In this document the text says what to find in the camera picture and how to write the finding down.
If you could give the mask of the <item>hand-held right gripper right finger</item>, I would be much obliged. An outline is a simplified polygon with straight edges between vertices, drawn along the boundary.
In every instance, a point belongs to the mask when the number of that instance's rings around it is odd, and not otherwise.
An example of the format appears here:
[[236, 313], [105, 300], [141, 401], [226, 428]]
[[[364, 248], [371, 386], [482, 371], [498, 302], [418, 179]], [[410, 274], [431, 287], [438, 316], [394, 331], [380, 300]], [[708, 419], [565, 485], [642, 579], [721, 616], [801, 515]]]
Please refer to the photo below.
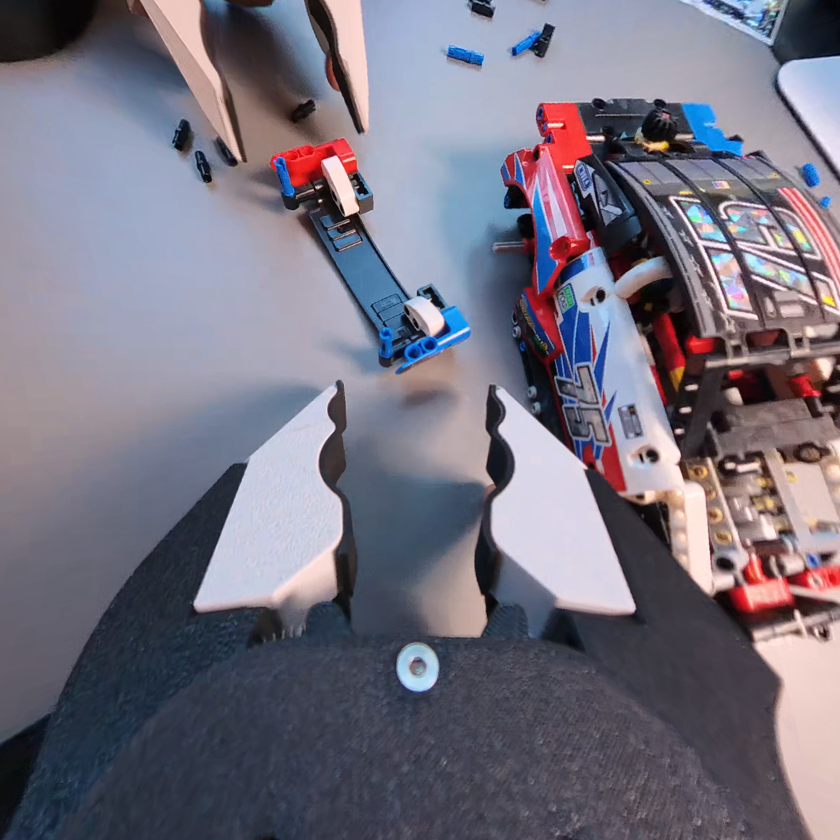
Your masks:
[[510, 608], [539, 638], [563, 612], [634, 616], [587, 468], [500, 385], [488, 387], [485, 429], [475, 573], [487, 619]]

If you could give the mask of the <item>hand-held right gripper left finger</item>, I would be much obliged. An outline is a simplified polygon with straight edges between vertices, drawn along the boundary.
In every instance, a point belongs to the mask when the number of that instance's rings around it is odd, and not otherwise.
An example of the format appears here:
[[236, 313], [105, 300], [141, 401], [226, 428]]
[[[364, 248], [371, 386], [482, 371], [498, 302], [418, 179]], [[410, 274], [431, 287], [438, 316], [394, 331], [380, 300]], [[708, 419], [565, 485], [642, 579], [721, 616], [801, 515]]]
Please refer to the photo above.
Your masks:
[[268, 610], [289, 631], [314, 606], [332, 603], [350, 620], [358, 553], [338, 486], [346, 408], [337, 380], [248, 457], [195, 613]]

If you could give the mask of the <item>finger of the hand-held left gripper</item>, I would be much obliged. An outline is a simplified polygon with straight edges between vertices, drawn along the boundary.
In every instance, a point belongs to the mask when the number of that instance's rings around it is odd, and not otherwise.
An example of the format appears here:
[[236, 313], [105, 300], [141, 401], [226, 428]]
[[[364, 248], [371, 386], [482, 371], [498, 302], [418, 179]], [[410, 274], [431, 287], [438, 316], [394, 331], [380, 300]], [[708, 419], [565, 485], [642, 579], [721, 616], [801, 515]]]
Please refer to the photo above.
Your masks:
[[306, 1], [311, 27], [358, 134], [369, 130], [369, 81], [361, 1]]
[[203, 1], [128, 1], [131, 13], [148, 18], [201, 107], [238, 163], [247, 156], [235, 103], [217, 68]]

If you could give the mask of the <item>red white blue lego car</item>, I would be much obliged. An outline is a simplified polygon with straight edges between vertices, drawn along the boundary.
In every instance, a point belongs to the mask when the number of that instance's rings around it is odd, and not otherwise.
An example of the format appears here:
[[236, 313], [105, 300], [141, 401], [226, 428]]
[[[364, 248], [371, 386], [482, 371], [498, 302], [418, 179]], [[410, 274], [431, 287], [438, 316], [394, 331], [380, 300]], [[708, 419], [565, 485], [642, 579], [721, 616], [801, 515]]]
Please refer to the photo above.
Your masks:
[[545, 101], [500, 168], [532, 413], [754, 643], [838, 629], [838, 222], [711, 108]]

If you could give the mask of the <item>black lego wing red blue ends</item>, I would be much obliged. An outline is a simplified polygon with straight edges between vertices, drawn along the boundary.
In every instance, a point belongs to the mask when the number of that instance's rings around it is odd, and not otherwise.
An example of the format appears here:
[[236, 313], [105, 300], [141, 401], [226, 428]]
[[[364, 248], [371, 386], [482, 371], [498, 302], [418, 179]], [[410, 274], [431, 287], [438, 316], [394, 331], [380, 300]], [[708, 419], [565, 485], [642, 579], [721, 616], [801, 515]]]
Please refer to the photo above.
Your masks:
[[295, 198], [281, 199], [289, 211], [304, 208], [314, 232], [339, 272], [378, 341], [381, 367], [403, 374], [467, 341], [466, 317], [449, 306], [434, 285], [409, 294], [364, 224], [374, 195], [362, 176], [349, 142], [332, 140], [300, 145], [282, 155]]

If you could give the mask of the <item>lego sticker sheet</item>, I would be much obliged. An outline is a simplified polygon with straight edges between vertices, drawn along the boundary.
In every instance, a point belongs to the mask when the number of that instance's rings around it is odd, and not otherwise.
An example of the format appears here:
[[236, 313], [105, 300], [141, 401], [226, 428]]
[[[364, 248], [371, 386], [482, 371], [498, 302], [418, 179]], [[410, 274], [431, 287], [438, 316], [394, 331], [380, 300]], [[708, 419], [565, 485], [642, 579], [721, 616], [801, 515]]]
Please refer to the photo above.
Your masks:
[[681, 1], [725, 25], [772, 46], [788, 1]]

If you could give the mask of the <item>dark round object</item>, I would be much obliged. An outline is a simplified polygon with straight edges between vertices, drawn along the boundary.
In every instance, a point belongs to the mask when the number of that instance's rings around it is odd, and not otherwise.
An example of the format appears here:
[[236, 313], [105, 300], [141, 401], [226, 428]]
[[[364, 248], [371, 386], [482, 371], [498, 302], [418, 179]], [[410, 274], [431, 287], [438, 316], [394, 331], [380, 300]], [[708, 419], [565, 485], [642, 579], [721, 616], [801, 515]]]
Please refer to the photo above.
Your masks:
[[51, 56], [89, 26], [97, 1], [1, 1], [1, 62]]

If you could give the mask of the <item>blue pin with black connector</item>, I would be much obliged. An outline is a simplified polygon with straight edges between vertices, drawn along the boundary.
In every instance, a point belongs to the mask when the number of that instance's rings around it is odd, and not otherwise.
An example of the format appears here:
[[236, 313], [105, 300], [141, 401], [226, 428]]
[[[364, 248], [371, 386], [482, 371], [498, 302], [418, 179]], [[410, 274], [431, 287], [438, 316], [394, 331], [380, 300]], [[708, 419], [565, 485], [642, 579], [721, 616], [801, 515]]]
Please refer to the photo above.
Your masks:
[[546, 56], [552, 43], [555, 27], [546, 23], [540, 31], [533, 31], [510, 48], [511, 57], [519, 57], [527, 51], [538, 58]]

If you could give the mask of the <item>white book stand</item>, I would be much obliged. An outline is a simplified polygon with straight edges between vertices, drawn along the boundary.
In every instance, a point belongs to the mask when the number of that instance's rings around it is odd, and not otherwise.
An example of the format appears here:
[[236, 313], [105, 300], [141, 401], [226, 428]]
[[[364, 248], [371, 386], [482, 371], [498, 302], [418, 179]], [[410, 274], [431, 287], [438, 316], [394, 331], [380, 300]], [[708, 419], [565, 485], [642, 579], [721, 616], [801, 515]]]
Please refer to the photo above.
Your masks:
[[775, 86], [835, 177], [839, 177], [839, 56], [788, 61], [779, 69]]

